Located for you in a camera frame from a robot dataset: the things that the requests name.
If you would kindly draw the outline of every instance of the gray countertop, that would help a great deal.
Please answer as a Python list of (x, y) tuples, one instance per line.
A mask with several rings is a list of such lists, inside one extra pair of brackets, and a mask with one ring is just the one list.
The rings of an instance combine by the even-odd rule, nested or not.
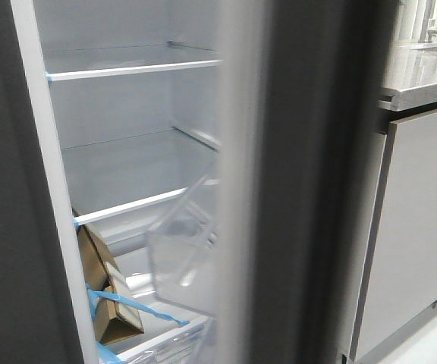
[(402, 111), (437, 102), (437, 52), (396, 48), (392, 51), (380, 105)]

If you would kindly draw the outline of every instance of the white cabinet door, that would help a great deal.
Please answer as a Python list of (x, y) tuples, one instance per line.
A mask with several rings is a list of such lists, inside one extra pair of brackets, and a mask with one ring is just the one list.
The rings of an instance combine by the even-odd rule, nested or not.
[(385, 152), (391, 161), (357, 358), (437, 300), (437, 111), (393, 123)]

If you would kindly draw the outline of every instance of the white floor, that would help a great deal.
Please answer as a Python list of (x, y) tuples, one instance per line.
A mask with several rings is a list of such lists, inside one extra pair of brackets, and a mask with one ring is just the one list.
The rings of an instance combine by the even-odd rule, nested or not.
[(437, 364), (437, 316), (379, 364)]

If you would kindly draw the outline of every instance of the cardboard packaging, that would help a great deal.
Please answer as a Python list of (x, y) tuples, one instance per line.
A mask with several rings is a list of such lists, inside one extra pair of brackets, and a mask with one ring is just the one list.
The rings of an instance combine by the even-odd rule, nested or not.
[[(132, 300), (126, 279), (102, 239), (83, 226), (79, 227), (77, 240), (88, 285)], [(105, 345), (144, 333), (137, 309), (106, 299), (99, 301), (93, 324), (96, 340)]]

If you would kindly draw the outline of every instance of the refrigerator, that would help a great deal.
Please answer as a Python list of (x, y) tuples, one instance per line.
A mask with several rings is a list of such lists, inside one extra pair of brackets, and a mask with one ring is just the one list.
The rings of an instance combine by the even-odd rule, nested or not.
[(323, 339), (394, 9), (1, 0), (0, 362), (106, 362), (83, 226), (187, 322), (141, 312), (115, 362), (341, 362)]

